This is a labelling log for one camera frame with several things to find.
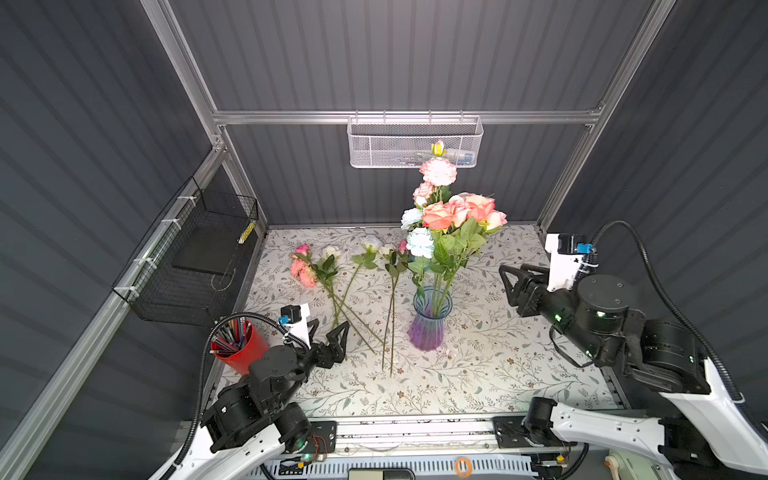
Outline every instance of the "table surface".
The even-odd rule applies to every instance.
[[[314,258],[326,245],[340,248],[344,254],[336,290],[341,294],[356,267],[351,256],[362,252],[361,239],[370,233],[395,245],[405,238],[397,227],[271,230],[245,310],[277,318],[281,306],[308,303],[312,318],[320,320],[318,338],[324,340],[332,327],[333,305],[321,286],[309,289],[291,277],[290,254],[305,242]],[[376,262],[385,263],[381,257]],[[309,417],[524,412],[534,395],[585,409],[618,408],[599,369],[576,369],[565,362],[552,348],[546,320],[521,318],[507,304],[498,276],[503,263],[548,265],[533,226],[505,226],[485,245],[482,256],[471,259],[457,275],[445,342],[437,350],[422,352],[408,339],[415,286],[404,273],[396,289],[392,375],[392,328],[382,369],[382,345],[353,318],[374,351],[350,330],[346,361],[331,369],[315,369],[295,400]],[[389,278],[383,268],[363,268],[347,297],[382,338],[391,295]],[[276,332],[263,334],[270,344],[280,343]],[[578,362],[587,360],[566,339],[559,339],[558,345]],[[226,367],[218,389],[238,379]]]

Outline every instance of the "white wire basket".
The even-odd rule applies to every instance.
[[[378,114],[349,117],[349,163],[354,168],[419,168],[434,157],[442,140],[443,158],[459,168],[477,164],[482,123],[463,114]]]

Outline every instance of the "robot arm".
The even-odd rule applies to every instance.
[[[551,324],[555,349],[573,365],[619,364],[623,375],[669,399],[684,418],[628,419],[534,398],[524,430],[540,443],[556,438],[635,452],[674,467],[681,478],[718,469],[727,478],[729,468],[768,475],[765,428],[750,423],[733,401],[712,352],[687,327],[646,319],[636,287],[595,273],[590,253],[596,244],[594,239],[586,244],[583,237],[549,234],[551,270],[502,265],[499,273],[509,305],[520,316],[543,316]],[[641,252],[647,255],[644,246]],[[649,263],[647,268],[652,272]],[[517,280],[512,282],[510,275]],[[566,336],[589,361],[579,365],[567,356],[554,343],[554,332]]]
[[[313,343],[318,321],[307,322],[308,308],[287,306],[281,314],[278,323],[267,322],[286,335],[287,344],[268,349],[250,364],[248,374],[223,389],[199,416],[200,427],[193,425],[191,440],[150,480],[234,480],[278,455],[304,447],[312,426],[290,399],[316,367],[329,369],[345,359],[349,323],[328,332],[327,344]],[[253,318],[252,313],[230,317],[237,316]],[[296,349],[293,342],[311,347]]]

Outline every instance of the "black wire basket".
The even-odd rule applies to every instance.
[[[167,223],[131,285],[112,289],[142,319],[211,326],[232,313],[258,242],[252,197],[198,190]]]

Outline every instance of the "glass vase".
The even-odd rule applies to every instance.
[[[416,310],[416,316],[408,330],[408,336],[411,343],[417,349],[429,352],[442,345],[445,338],[445,318],[453,309],[451,294],[446,293],[443,296],[443,290],[435,291],[435,287],[424,287],[424,297],[418,294],[413,296],[413,306]]]

